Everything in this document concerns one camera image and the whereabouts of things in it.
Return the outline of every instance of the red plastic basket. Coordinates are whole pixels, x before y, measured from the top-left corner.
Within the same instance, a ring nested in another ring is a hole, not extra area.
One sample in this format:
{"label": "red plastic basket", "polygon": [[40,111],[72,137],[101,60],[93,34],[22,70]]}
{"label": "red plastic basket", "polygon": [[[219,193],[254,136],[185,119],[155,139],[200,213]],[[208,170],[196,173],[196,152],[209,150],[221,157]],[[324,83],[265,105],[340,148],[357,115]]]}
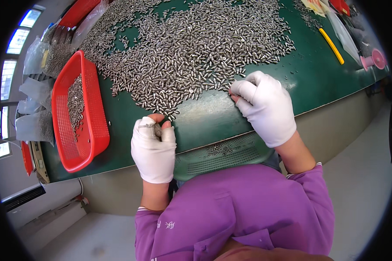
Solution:
{"label": "red plastic basket", "polygon": [[[80,135],[76,142],[67,101],[68,88],[80,73],[84,98],[83,125],[81,125],[83,130],[76,131]],[[75,52],[68,60],[54,84],[52,121],[58,153],[68,172],[81,170],[109,145],[109,130],[101,101],[96,66],[84,58],[84,52],[81,50]]]}
{"label": "red plastic basket", "polygon": [[58,25],[74,27],[96,7],[101,0],[77,0],[63,16]]}

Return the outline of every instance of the gloved hand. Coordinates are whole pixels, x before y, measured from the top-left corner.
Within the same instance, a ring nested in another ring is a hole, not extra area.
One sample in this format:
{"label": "gloved hand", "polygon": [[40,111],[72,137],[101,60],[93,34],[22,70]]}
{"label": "gloved hand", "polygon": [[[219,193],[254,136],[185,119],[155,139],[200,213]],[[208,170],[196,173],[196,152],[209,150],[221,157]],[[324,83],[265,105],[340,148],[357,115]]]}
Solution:
{"label": "gloved hand", "polygon": [[131,140],[131,155],[142,179],[154,184],[172,180],[176,157],[174,127],[166,121],[160,128],[163,119],[161,114],[151,114],[137,120]]}
{"label": "gloved hand", "polygon": [[245,81],[235,81],[229,93],[268,147],[282,145],[295,133],[291,97],[270,75],[253,72]]}

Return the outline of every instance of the green workbench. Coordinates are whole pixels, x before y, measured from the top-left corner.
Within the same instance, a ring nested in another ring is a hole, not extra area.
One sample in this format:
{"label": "green workbench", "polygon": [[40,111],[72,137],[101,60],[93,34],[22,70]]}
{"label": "green workbench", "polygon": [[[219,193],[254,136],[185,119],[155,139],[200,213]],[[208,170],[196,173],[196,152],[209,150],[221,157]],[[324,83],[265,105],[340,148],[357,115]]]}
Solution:
{"label": "green workbench", "polygon": [[[366,72],[357,65],[353,58],[343,50],[328,19],[322,19],[324,30],[345,60],[345,63],[340,65],[323,36],[306,26],[300,13],[293,8],[292,1],[281,0],[280,2],[287,7],[280,9],[280,17],[288,21],[292,32],[290,38],[295,42],[297,50],[281,57],[278,64],[247,65],[245,74],[261,70],[279,80],[292,97],[295,115],[351,95],[388,75],[387,68],[378,70],[372,66]],[[183,4],[183,0],[172,0],[168,3],[161,3],[156,11],[161,14],[171,7],[184,10],[187,9],[187,4]],[[117,35],[126,34],[132,40],[138,36],[138,29],[128,29]],[[116,48],[123,48],[120,41],[116,40],[115,43]],[[134,165],[130,154],[132,128],[137,119],[150,112],[136,106],[126,92],[112,97],[110,90],[112,82],[109,79],[103,80],[99,76],[99,84],[106,119],[111,122],[108,125],[109,146],[83,170],[68,173],[60,161],[57,147],[42,142],[42,153],[51,182]],[[204,91],[198,101],[191,99],[184,101],[178,106],[178,110],[180,115],[173,122],[177,138],[176,153],[252,131],[250,123],[242,117],[234,102],[223,91]]]}

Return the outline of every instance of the green perforated tray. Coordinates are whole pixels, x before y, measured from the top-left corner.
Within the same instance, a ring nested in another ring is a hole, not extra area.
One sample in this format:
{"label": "green perforated tray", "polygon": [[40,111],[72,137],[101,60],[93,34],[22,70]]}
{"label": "green perforated tray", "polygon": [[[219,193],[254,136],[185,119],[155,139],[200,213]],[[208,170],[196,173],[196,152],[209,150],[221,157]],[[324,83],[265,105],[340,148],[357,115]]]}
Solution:
{"label": "green perforated tray", "polygon": [[208,172],[265,161],[273,149],[256,132],[176,155],[174,178],[187,181]]}

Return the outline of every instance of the pink spool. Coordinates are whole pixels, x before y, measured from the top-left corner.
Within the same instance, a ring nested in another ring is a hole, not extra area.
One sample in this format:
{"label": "pink spool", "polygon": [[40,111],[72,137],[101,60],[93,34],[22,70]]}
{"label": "pink spool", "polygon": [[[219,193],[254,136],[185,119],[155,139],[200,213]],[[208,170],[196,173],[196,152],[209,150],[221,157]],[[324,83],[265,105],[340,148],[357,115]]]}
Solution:
{"label": "pink spool", "polygon": [[385,59],[383,58],[382,53],[376,48],[373,49],[371,56],[366,58],[360,56],[360,60],[362,61],[362,65],[365,71],[367,71],[368,68],[372,65],[376,66],[380,70],[385,68]]}

